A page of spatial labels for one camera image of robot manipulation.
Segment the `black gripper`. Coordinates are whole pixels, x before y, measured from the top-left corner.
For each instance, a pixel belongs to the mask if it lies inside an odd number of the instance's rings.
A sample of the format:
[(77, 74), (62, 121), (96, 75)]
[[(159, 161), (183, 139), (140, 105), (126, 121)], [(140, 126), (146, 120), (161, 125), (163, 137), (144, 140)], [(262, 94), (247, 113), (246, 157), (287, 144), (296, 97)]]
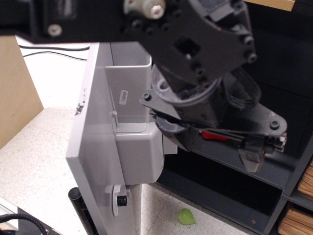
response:
[(253, 79), (237, 69), (189, 90), (173, 92), (158, 67), (141, 103), (148, 107), (162, 134), (184, 151), (192, 151), (200, 133), (237, 141), (247, 172), (260, 171), (265, 152), (283, 152), (286, 120), (262, 105)]

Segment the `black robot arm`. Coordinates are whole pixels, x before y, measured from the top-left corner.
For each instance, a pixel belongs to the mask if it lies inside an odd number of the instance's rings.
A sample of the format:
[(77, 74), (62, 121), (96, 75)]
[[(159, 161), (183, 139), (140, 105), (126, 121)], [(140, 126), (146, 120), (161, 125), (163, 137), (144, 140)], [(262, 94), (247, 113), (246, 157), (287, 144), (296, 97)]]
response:
[(185, 151), (211, 133), (240, 143), (247, 171), (284, 151), (287, 122), (242, 68), (257, 59), (241, 0), (3, 0), (0, 33), (34, 44), (138, 42), (151, 56), (141, 103)]

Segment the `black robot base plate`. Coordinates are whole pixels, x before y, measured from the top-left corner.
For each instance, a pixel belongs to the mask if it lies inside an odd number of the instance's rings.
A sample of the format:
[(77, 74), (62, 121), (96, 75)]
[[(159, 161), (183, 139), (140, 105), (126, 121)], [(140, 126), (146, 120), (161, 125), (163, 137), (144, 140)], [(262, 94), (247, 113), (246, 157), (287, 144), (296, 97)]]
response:
[[(25, 214), (25, 215), (31, 216), (31, 214), (27, 213), (26, 211), (20, 208), (18, 208), (17, 214)], [(18, 230), (16, 230), (17, 234), (19, 235), (41, 235), (42, 234), (38, 226), (36, 226), (33, 222), (30, 222), (25, 219), (15, 219), (15, 220), (18, 221), (18, 226), (19, 226)]]

